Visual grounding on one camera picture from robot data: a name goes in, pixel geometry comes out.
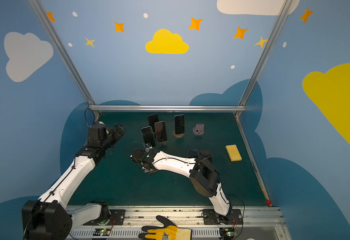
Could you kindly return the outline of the grey phone stand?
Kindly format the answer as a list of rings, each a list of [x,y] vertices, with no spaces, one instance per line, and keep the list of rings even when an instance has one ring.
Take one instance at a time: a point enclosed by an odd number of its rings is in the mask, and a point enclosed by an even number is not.
[[[201,136],[204,134],[204,124],[196,124],[193,128],[193,133],[196,136]]]

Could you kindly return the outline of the white-framed phone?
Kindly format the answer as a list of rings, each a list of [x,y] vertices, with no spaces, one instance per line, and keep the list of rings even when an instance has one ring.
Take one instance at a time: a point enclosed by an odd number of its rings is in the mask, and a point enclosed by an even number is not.
[[[187,157],[189,159],[197,159],[199,157],[199,151],[195,149],[187,150]]]

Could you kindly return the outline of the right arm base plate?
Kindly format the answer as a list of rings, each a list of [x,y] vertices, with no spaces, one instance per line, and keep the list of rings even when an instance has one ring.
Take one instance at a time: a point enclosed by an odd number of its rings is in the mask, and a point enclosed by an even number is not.
[[[240,209],[233,209],[226,216],[217,214],[213,209],[203,209],[202,218],[205,225],[241,225],[243,215]]]

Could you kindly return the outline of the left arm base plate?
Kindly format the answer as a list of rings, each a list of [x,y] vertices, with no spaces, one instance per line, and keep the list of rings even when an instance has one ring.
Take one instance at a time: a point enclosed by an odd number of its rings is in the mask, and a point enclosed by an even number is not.
[[[84,226],[122,226],[124,224],[125,214],[126,210],[111,209],[105,219],[98,218],[85,223]]]

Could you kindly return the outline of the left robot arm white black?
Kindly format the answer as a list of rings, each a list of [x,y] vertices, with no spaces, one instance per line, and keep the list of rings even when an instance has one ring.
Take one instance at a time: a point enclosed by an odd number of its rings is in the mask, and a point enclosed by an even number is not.
[[[35,201],[22,208],[24,240],[64,240],[71,230],[86,224],[107,224],[111,214],[108,204],[92,201],[68,211],[68,203],[85,177],[105,157],[106,151],[125,134],[123,125],[109,128],[94,122],[88,129],[86,144],[76,153],[73,162],[61,177]]]

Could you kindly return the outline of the silver phone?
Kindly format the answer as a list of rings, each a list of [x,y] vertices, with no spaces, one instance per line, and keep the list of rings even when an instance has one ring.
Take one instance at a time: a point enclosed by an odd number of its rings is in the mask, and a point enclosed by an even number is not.
[[[151,126],[141,128],[141,134],[146,148],[154,148],[156,140]]]

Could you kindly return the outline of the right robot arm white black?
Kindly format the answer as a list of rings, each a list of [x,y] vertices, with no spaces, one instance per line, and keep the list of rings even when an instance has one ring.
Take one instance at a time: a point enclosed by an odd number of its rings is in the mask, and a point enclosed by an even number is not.
[[[169,171],[190,179],[195,190],[209,198],[218,217],[229,218],[232,205],[223,191],[223,183],[217,168],[211,162],[211,155],[197,158],[182,158],[163,151],[134,149],[130,159],[137,163],[145,173]]]

